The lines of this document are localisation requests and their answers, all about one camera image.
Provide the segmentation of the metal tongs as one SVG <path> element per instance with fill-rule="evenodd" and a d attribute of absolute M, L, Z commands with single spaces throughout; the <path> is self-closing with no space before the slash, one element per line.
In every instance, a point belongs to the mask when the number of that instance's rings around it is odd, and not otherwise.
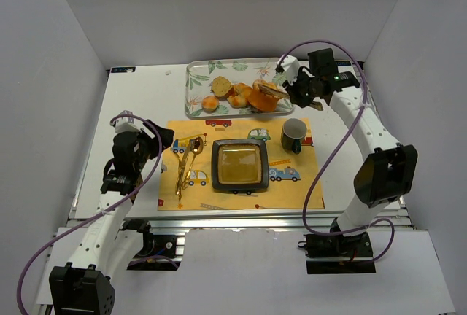
<path fill-rule="evenodd" d="M 294 104 L 301 108 L 311 107 L 313 109 L 316 109 L 317 111 L 323 110 L 323 105 L 320 102 L 315 101 L 313 98 L 310 98 L 308 95 L 305 95 L 304 97 L 290 96 L 289 93 L 287 93 L 286 91 L 277 90 L 265 84 L 257 84 L 256 86 L 262 93 L 277 98 L 287 99 L 291 102 L 291 104 Z"/>

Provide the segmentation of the large round orange bread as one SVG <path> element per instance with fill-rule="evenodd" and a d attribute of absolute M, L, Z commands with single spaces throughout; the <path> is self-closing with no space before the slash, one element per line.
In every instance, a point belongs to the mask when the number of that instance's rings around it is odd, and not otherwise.
<path fill-rule="evenodd" d="M 273 82 L 267 82 L 264 79 L 257 79 L 252 84 L 252 91 L 247 97 L 248 102 L 261 112 L 274 112 L 279 98 L 262 92 L 259 88 L 260 85 L 266 85 L 275 90 L 278 89 Z"/>

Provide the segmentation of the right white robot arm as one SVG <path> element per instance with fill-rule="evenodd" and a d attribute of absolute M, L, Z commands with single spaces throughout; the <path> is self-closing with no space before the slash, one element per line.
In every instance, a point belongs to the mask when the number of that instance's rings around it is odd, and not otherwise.
<path fill-rule="evenodd" d="M 340 72 L 330 48 L 311 52 L 309 65 L 284 55 L 277 64 L 286 79 L 290 102 L 315 109 L 327 104 L 347 126 L 363 158 L 353 185 L 355 196 L 334 221 L 336 235 L 363 233 L 383 208 L 412 188 L 417 150 L 403 145 L 382 124 L 368 103 L 368 89 L 352 72 Z"/>

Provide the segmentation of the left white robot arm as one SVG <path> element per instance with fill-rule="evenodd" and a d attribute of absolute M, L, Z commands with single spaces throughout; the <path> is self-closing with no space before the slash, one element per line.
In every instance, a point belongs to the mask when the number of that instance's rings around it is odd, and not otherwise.
<path fill-rule="evenodd" d="M 66 264 L 55 266 L 49 275 L 56 314 L 110 314 L 115 304 L 113 278 L 144 247 L 144 234 L 125 228 L 123 221 L 147 182 L 142 176 L 146 163 L 160 159 L 172 145 L 174 131 L 151 120 L 143 120 L 142 127 L 135 122 L 132 116 L 111 122 L 116 134 L 96 213 Z"/>

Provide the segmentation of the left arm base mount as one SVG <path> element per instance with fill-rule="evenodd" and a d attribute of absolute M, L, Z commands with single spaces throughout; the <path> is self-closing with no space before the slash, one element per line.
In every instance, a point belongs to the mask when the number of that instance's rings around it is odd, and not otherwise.
<path fill-rule="evenodd" d="M 177 259 L 179 237 L 174 234 L 154 233 L 150 223 L 144 219 L 126 220 L 121 230 L 135 230 L 142 236 L 143 246 L 133 261 L 142 262 L 127 267 L 131 271 L 176 271 L 180 266 Z"/>

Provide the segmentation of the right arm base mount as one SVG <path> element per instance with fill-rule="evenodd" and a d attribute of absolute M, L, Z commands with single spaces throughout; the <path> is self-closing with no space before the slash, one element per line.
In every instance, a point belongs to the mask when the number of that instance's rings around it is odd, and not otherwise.
<path fill-rule="evenodd" d="M 347 237 L 307 234 L 297 247 L 305 253 L 309 275 L 376 273 L 368 233 Z"/>

